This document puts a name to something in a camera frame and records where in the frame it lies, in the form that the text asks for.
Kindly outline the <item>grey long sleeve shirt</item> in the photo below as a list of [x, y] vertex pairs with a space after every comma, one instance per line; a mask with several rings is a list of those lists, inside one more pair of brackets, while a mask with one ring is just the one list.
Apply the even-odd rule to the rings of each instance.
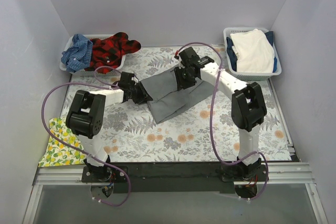
[[196, 85], [178, 90], [174, 69], [141, 81], [152, 98], [148, 107], [156, 124], [174, 118], [213, 94], [213, 85], [197, 79]]

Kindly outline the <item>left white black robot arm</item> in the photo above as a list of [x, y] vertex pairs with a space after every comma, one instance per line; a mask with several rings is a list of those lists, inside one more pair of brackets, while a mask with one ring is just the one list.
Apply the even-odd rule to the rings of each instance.
[[106, 165], [110, 157], [100, 137], [105, 107], [129, 100], [144, 104], [153, 99], [135, 74], [122, 72], [120, 80], [107, 90], [77, 91], [67, 114], [67, 128], [77, 136], [87, 153], [85, 165], [88, 172], [100, 182], [106, 182], [112, 176], [112, 168]]

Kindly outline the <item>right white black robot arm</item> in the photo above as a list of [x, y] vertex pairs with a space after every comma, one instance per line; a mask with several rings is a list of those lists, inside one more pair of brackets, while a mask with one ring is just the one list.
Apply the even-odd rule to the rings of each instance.
[[200, 57], [192, 47], [183, 46], [176, 51], [174, 58], [178, 66], [174, 68], [177, 89], [187, 89], [198, 79], [214, 86], [231, 101], [232, 121], [239, 132], [239, 153], [236, 161], [221, 161], [220, 174], [225, 179], [248, 181], [256, 177], [261, 168], [259, 152], [259, 132], [267, 114], [264, 96], [260, 85], [241, 81], [217, 64], [214, 59]]

